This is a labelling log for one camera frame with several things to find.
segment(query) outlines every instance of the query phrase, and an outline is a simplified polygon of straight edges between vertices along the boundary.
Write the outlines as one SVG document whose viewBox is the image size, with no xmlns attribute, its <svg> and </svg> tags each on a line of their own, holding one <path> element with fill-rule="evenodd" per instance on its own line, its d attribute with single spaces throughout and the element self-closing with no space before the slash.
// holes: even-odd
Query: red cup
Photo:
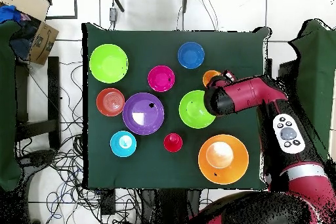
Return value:
<svg viewBox="0 0 336 224">
<path fill-rule="evenodd" d="M 163 145 L 167 151 L 177 152 L 182 148 L 182 138 L 177 133 L 170 133 L 164 138 Z"/>
</svg>

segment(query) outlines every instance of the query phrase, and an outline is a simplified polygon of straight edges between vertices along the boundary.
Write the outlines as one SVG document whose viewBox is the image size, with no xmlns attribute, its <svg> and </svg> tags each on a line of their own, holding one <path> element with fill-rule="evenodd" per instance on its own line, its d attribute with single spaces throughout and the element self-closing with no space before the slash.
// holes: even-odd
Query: cardboard box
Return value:
<svg viewBox="0 0 336 224">
<path fill-rule="evenodd" d="M 49 6 L 48 1 L 46 0 L 0 0 L 0 3 L 14 5 L 16 10 L 28 14 L 29 16 L 34 17 L 40 21 L 39 27 L 36 31 L 33 42 L 31 43 L 29 52 L 27 52 L 27 57 L 25 60 L 30 60 L 30 62 L 42 65 L 44 65 L 47 61 L 58 35 L 58 30 L 44 23 L 45 17 L 47 15 L 47 10 L 45 10 L 45 2 L 47 2 L 47 5 Z"/>
</svg>

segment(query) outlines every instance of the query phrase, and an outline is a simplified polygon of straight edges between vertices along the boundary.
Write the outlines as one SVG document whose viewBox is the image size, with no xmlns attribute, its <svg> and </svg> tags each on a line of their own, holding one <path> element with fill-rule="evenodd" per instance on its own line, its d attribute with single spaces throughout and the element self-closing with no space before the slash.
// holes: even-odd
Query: red bowl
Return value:
<svg viewBox="0 0 336 224">
<path fill-rule="evenodd" d="M 163 145 L 169 152 L 177 152 L 182 148 L 182 138 L 177 133 L 170 133 L 163 140 Z"/>
<path fill-rule="evenodd" d="M 121 91 L 114 88 L 102 90 L 97 96 L 97 108 L 105 116 L 113 117 L 123 111 L 125 98 Z"/>
</svg>

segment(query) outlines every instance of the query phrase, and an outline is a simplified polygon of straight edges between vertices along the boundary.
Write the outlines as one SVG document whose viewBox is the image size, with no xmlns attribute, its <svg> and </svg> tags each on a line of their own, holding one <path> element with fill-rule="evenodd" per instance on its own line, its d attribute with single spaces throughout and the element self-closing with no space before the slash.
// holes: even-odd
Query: button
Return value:
<svg viewBox="0 0 336 224">
<path fill-rule="evenodd" d="M 283 140 L 292 140 L 297 137 L 297 133 L 291 127 L 285 127 L 281 130 L 280 137 Z"/>
</svg>

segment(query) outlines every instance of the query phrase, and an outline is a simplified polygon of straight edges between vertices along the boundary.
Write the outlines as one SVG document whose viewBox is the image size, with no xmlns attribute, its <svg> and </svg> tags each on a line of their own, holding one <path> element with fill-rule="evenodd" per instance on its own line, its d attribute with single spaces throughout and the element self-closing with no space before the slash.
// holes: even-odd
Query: small orange cup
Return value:
<svg viewBox="0 0 336 224">
<path fill-rule="evenodd" d="M 207 84 L 210 82 L 211 78 L 214 76 L 219 76 L 221 73 L 216 70 L 208 70 L 203 75 L 203 85 L 207 87 Z"/>
</svg>

